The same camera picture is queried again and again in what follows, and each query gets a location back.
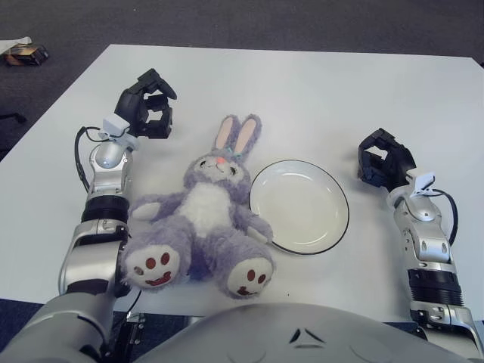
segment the pink inner ear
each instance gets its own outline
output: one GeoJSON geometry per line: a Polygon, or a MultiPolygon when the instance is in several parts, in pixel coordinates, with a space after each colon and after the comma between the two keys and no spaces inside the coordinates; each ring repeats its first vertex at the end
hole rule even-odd
{"type": "Polygon", "coordinates": [[[249,142],[250,137],[254,133],[255,129],[256,129],[256,121],[254,119],[248,119],[244,123],[244,126],[242,126],[242,129],[239,132],[239,137],[235,145],[234,152],[236,154],[239,154],[242,151],[244,151],[244,148],[246,147],[247,142],[249,142]]]}
{"type": "Polygon", "coordinates": [[[217,136],[217,141],[215,142],[215,147],[217,149],[223,149],[225,144],[227,143],[228,136],[230,135],[230,130],[232,128],[232,123],[234,119],[231,117],[227,117],[222,121],[222,125],[220,126],[219,135],[217,136]]]}

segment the bunny ear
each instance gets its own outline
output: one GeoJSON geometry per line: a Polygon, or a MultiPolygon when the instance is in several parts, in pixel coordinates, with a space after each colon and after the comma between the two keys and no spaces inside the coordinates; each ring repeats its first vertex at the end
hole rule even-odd
{"type": "Polygon", "coordinates": [[[212,150],[232,149],[239,130],[240,123],[236,116],[228,115],[225,117],[220,125],[219,134],[215,139],[212,150]]]}
{"type": "Polygon", "coordinates": [[[240,129],[237,142],[234,147],[234,154],[240,155],[243,160],[254,147],[260,136],[262,123],[257,115],[249,115],[240,129]]]}

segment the small box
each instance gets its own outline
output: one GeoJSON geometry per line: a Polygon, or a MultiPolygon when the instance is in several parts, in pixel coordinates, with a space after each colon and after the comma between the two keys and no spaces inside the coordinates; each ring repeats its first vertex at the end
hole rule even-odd
{"type": "Polygon", "coordinates": [[[40,66],[48,58],[43,45],[17,44],[3,53],[5,61],[11,66],[40,66]]]}

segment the purple stuffed rabbit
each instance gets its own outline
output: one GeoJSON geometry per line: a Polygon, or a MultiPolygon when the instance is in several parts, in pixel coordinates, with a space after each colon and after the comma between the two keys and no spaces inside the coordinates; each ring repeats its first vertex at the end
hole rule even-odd
{"type": "Polygon", "coordinates": [[[247,208],[250,175],[243,162],[262,124],[249,115],[241,126],[227,116],[212,151],[185,173],[185,191],[143,196],[132,217],[153,225],[126,245],[126,282],[159,290],[184,276],[213,276],[219,289],[238,299],[254,296],[271,280],[275,264],[265,243],[271,226],[247,208]]]}

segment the robotic hand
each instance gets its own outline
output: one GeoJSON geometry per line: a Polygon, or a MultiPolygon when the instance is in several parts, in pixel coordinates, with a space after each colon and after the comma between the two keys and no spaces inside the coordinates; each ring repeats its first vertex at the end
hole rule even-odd
{"type": "Polygon", "coordinates": [[[132,151],[138,147],[138,136],[168,138],[172,125],[168,98],[176,99],[176,93],[153,69],[121,94],[115,112],[104,119],[100,144],[90,154],[91,184],[79,159],[78,144],[87,130],[99,128],[79,130],[76,168],[88,196],[60,271],[60,296],[34,315],[0,355],[0,361],[107,359],[113,306],[116,298],[129,292],[121,282],[118,261],[129,235],[132,151]],[[161,94],[144,99],[155,91],[161,94]],[[146,123],[148,110],[161,110],[161,119],[146,123]]]}
{"type": "Polygon", "coordinates": [[[384,186],[388,204],[395,208],[394,219],[402,233],[401,248],[411,296],[410,313],[430,342],[449,347],[448,338],[475,346],[474,358],[484,358],[482,343],[476,332],[470,310],[462,302],[461,287],[451,254],[458,227],[457,207],[452,197],[431,186],[433,172],[422,172],[410,151],[383,129],[368,136],[358,149],[358,176],[368,184],[384,186]],[[387,151],[385,159],[368,151],[370,147],[387,151]],[[448,197],[454,215],[454,227],[449,238],[441,227],[442,215],[431,197],[448,197]]]}

